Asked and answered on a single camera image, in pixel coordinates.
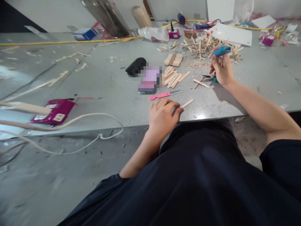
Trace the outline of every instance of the stack of popsicle sticks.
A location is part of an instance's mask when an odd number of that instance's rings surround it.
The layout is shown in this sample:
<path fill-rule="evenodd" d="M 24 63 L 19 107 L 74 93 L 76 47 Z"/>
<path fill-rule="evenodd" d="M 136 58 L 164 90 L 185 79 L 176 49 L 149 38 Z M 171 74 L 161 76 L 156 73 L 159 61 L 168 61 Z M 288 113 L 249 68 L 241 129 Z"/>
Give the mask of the stack of popsicle sticks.
<path fill-rule="evenodd" d="M 168 88 L 175 88 L 178 82 L 182 81 L 189 73 L 190 71 L 179 74 L 174 67 L 168 66 L 164 71 L 164 85 L 168 85 Z"/>

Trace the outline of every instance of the pink power strip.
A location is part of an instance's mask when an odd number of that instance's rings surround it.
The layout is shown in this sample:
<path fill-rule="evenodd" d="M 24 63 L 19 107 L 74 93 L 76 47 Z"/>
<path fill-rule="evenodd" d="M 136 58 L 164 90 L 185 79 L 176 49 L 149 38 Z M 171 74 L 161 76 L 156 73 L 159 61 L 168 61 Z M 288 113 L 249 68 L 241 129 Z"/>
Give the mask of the pink power strip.
<path fill-rule="evenodd" d="M 75 105 L 74 102 L 66 99 L 54 99 L 48 101 L 46 108 L 51 108 L 48 115 L 36 115 L 30 122 L 56 126 L 62 124 Z"/>

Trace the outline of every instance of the clear plastic bottle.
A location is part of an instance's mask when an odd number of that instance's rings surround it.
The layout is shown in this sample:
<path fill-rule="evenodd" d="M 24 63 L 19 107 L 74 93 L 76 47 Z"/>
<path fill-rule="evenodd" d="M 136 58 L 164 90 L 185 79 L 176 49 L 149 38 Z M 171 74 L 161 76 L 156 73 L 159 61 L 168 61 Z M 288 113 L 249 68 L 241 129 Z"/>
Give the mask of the clear plastic bottle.
<path fill-rule="evenodd" d="M 169 35 L 166 28 L 145 27 L 138 29 L 141 37 L 152 41 L 169 41 Z"/>

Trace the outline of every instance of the white cable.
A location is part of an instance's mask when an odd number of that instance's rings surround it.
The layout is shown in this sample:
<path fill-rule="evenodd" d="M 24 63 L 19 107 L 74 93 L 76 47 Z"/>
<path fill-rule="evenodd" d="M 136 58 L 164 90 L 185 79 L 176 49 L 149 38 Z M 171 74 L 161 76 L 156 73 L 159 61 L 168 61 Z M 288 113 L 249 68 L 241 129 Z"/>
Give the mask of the white cable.
<path fill-rule="evenodd" d="M 7 133 L 7 134 L 10 134 L 10 135 L 19 137 L 19 138 L 21 138 L 22 140 L 25 140 L 25 141 L 27 141 L 27 142 L 32 143 L 35 147 L 37 147 L 37 148 L 40 149 L 41 151 L 47 152 L 47 153 L 49 153 L 49 154 L 67 155 L 67 154 L 74 154 L 74 153 L 77 153 L 77 152 L 79 152 L 79 151 L 85 149 L 85 148 L 88 147 L 90 144 L 92 144 L 93 142 L 95 142 L 99 137 L 100 137 L 101 139 L 103 139 L 103 140 L 110 139 L 110 138 L 112 138 L 112 137 L 114 137 L 114 136 L 120 134 L 120 133 L 123 131 L 123 129 L 124 129 L 124 127 L 123 127 L 123 125 L 121 124 L 121 122 L 119 122 L 115 117 L 113 117 L 113 116 L 111 116 L 111 115 L 108 115 L 108 114 L 105 114 L 105 113 L 91 113 L 91 114 L 86 114 L 86 115 L 78 116 L 78 117 L 76 117 L 75 119 L 72 119 L 70 122 L 67 122 L 66 124 L 64 124 L 64 125 L 62 125 L 62 126 L 58 126 L 58 127 L 56 127 L 56 128 L 40 128 L 40 127 L 36 127 L 36 126 L 31 126 L 31 125 L 28 125 L 28 124 L 25 124 L 25 123 L 12 122 L 12 121 L 4 121 L 4 120 L 0 120 L 0 124 L 9 125 L 9 126 L 22 127 L 22 128 L 24 128 L 24 129 L 28 129 L 28 128 L 30 127 L 30 128 L 35 128 L 34 130 L 40 130 L 40 129 L 43 129 L 43 130 L 41 130 L 41 131 L 58 131 L 58 130 L 61 130 L 61 129 L 65 128 L 66 126 L 70 125 L 71 123 L 73 123 L 73 122 L 75 122 L 75 121 L 77 121 L 77 120 L 79 120 L 79 119 L 81 119 L 81 118 L 83 118 L 83 117 L 91 116 L 91 115 L 106 115 L 106 116 L 109 116 L 109 117 L 115 119 L 115 120 L 121 125 L 121 128 L 122 128 L 122 129 L 121 129 L 121 131 L 119 131 L 118 133 L 116 133 L 116 134 L 114 134 L 114 135 L 112 135 L 112 136 L 110 136 L 110 137 L 103 137 L 102 134 L 99 134 L 99 135 L 98 135 L 91 143 L 89 143 L 89 144 L 86 145 L 85 147 L 83 147 L 83 148 L 81 148 L 81 149 L 79 149 L 79 150 L 77 150 L 77 151 L 75 151 L 75 152 L 70 152 L 70 153 L 57 153 L 57 152 L 52 152 L 52 151 L 46 150 L 45 148 L 39 146 L 36 142 L 34 142 L 34 141 L 32 141 L 32 140 L 30 140 L 30 139 L 28 139 L 28 138 L 26 138 L 26 137 L 23 137 L 23 136 L 21 136 L 21 135 L 18 135 L 18 134 L 12 133 L 12 132 L 8 132 L 8 131 L 4 131 L 4 130 L 0 130 L 0 132 L 2 132 L 2 133 Z"/>

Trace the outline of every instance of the blue pliers handle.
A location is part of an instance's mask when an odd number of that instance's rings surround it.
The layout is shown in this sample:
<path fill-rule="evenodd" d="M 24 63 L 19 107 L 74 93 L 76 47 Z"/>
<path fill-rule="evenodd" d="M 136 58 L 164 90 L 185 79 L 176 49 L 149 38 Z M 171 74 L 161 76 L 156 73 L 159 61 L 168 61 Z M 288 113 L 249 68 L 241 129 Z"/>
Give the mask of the blue pliers handle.
<path fill-rule="evenodd" d="M 220 56 L 225 55 L 226 53 L 230 53 L 230 52 L 231 52 L 231 47 L 229 47 L 229 46 L 222 46 L 218 50 L 215 50 L 212 53 L 212 56 L 216 55 L 217 57 L 220 57 Z"/>

